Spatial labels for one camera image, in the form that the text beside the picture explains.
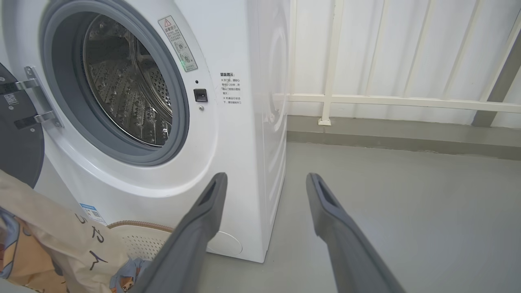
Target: white metal railing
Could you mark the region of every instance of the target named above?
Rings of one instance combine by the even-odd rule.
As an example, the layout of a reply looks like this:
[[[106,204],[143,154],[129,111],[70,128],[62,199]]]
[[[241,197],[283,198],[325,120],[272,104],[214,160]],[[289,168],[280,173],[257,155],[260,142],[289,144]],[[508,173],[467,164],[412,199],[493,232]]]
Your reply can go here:
[[[501,59],[497,64],[494,75],[488,82],[485,90],[482,92],[479,101],[471,101],[471,100],[451,100],[448,99],[447,93],[452,88],[455,76],[460,68],[462,62],[462,56],[465,55],[467,51],[468,45],[470,43],[470,39],[475,30],[476,19],[479,16],[481,11],[483,0],[476,0],[474,5],[472,14],[470,16],[470,20],[468,22],[467,28],[465,30],[462,42],[460,44],[460,48],[456,55],[456,59],[454,60],[454,64],[452,65],[449,78],[445,84],[443,94],[441,97],[437,99],[423,98],[423,97],[409,97],[409,92],[411,89],[411,84],[416,77],[416,71],[418,67],[418,57],[421,56],[424,48],[425,35],[426,31],[430,25],[430,19],[432,16],[432,6],[435,0],[429,0],[427,4],[427,9],[425,11],[424,19],[421,26],[420,35],[418,38],[418,42],[416,43],[416,48],[414,51],[413,61],[411,67],[408,71],[407,81],[405,83],[405,89],[403,91],[402,96],[377,96],[370,95],[371,85],[373,84],[373,76],[375,71],[375,64],[378,60],[378,55],[381,50],[382,43],[382,35],[385,30],[385,22],[388,11],[390,0],[383,1],[382,13],[380,16],[380,23],[378,27],[377,37],[376,37],[376,45],[375,50],[373,51],[373,57],[371,59],[370,68],[369,68],[369,76],[367,79],[367,85],[365,88],[365,92],[363,95],[344,95],[344,94],[333,94],[333,83],[335,78],[335,71],[337,67],[337,57],[339,51],[339,41],[340,41],[340,30],[342,26],[342,12],[344,7],[344,0],[335,0],[334,3],[334,11],[333,11],[333,21],[332,21],[332,29],[331,29],[331,37],[329,39],[329,52],[328,52],[328,61],[327,61],[327,71],[326,71],[326,86],[324,94],[302,94],[295,93],[294,90],[294,80],[295,80],[295,46],[296,46],[296,10],[297,10],[297,0],[292,1],[292,10],[291,10],[291,53],[290,53],[290,95],[289,101],[294,102],[321,102],[323,103],[322,108],[322,117],[319,120],[319,125],[331,125],[331,120],[329,119],[329,112],[331,109],[331,103],[348,103],[348,104],[378,104],[378,105],[401,105],[401,106],[419,106],[419,107],[437,107],[437,108],[455,108],[455,109],[469,109],[469,110],[478,110],[478,111],[494,111],[494,112],[509,112],[509,113],[521,113],[521,105],[512,104],[512,103],[497,103],[497,102],[487,102],[487,98],[489,97],[492,89],[499,77],[501,69],[506,62],[506,59],[514,45],[517,35],[521,29],[521,17],[518,16],[514,23],[514,26],[508,36],[508,40],[506,42],[506,46],[503,49]]]

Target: qr code sticker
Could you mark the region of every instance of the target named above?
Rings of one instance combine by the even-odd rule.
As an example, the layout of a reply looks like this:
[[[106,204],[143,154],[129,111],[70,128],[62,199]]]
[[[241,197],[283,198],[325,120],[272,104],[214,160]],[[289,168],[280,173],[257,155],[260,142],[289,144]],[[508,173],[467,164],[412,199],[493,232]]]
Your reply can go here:
[[[7,104],[9,104],[9,106],[18,104],[18,100],[16,99],[14,94],[6,94],[4,95],[4,98],[7,101]]]

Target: horizontal rail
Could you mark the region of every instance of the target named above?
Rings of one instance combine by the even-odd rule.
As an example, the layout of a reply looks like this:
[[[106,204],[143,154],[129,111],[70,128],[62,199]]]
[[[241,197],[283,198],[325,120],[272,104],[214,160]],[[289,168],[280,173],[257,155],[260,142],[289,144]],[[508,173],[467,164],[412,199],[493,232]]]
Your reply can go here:
[[[323,103],[323,94],[290,94],[292,102],[319,102]],[[398,96],[364,96],[364,95],[332,95],[331,103],[344,104],[371,104],[371,105],[396,105],[434,108],[454,108],[477,111],[494,111],[507,113],[521,113],[521,105],[511,103],[480,102],[469,100],[442,100],[422,97],[398,97]]]

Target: washing machine door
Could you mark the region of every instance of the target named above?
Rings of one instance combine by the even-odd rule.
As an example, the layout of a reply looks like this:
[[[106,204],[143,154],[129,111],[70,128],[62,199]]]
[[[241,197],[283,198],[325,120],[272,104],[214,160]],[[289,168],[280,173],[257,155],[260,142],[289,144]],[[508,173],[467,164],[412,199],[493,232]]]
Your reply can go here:
[[[43,116],[38,115],[25,88],[35,79],[18,82],[0,63],[0,169],[34,188],[44,157]]]

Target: front-loading washing machine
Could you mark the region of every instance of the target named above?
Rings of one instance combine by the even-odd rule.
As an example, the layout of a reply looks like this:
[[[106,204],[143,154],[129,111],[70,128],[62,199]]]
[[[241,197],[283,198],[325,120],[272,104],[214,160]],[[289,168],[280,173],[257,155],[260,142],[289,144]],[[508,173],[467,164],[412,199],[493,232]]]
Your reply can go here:
[[[41,125],[45,155],[105,225],[175,227],[227,173],[207,250],[263,262],[285,172],[288,27],[289,0],[3,1],[0,62],[18,82],[0,79],[0,107],[15,113],[27,91],[37,113],[17,131]]]

